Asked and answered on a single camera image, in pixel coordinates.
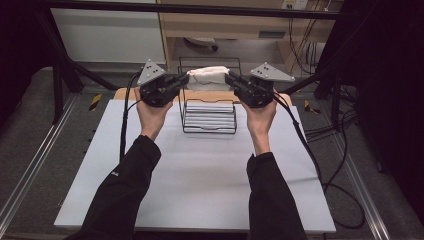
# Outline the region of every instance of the finger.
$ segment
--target finger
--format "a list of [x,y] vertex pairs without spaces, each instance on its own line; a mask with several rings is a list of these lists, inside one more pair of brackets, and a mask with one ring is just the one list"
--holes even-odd
[[141,97],[140,97],[140,87],[135,87],[134,88],[134,94],[135,94],[135,99],[137,101],[139,101],[141,99]]

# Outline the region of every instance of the white cabinet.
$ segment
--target white cabinet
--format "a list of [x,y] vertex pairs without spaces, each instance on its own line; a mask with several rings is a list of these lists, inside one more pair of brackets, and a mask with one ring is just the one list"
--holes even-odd
[[[107,0],[155,3],[155,0]],[[69,56],[82,62],[165,63],[157,13],[52,9]]]

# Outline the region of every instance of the black wire rack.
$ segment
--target black wire rack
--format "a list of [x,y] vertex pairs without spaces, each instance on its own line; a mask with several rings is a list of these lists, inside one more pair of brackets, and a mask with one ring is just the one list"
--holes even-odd
[[235,134],[237,114],[233,100],[204,101],[178,96],[184,133]]
[[[236,57],[180,57],[179,61],[178,73],[208,67],[216,62],[241,74],[240,59]],[[178,99],[184,133],[236,133],[237,114],[233,100],[186,99],[184,89]]]

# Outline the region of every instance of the desk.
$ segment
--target desk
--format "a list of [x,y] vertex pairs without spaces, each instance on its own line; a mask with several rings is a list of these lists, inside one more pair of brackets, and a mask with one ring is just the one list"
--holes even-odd
[[[56,226],[79,228],[97,187],[118,164],[123,106],[122,100],[109,102]],[[240,104],[236,104],[236,110],[236,134],[185,134],[178,104],[169,110],[156,139],[162,158],[140,205],[137,230],[248,231],[250,188],[245,169],[254,149],[246,127],[246,113]],[[299,118],[295,107],[292,111]],[[127,149],[139,128],[133,109],[128,118]],[[282,107],[277,110],[270,141],[306,232],[335,232],[314,165]]]
[[[213,5],[229,7],[252,7],[281,9],[283,0],[157,0],[161,4]],[[306,10],[323,11],[326,1],[309,0]],[[333,1],[332,11],[338,11],[343,1]],[[290,48],[289,20],[270,17],[220,16],[199,14],[160,13],[162,41],[168,68],[177,37],[261,39],[260,32],[278,33],[275,39],[284,60],[286,71],[292,74],[297,66],[296,57]],[[297,55],[302,55],[307,42],[325,43],[333,28],[333,20],[293,19],[292,40]]]

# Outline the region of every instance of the hand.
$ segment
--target hand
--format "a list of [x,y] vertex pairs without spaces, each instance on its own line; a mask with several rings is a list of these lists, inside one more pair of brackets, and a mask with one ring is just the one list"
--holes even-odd
[[263,108],[250,108],[241,102],[247,113],[247,128],[252,137],[256,156],[270,152],[268,132],[277,112],[277,102],[272,101]]
[[[134,88],[135,98],[137,101],[140,97],[140,87]],[[141,124],[140,135],[147,136],[155,141],[165,122],[166,113],[172,107],[173,102],[169,102],[163,107],[150,107],[143,101],[137,103],[137,112]]]

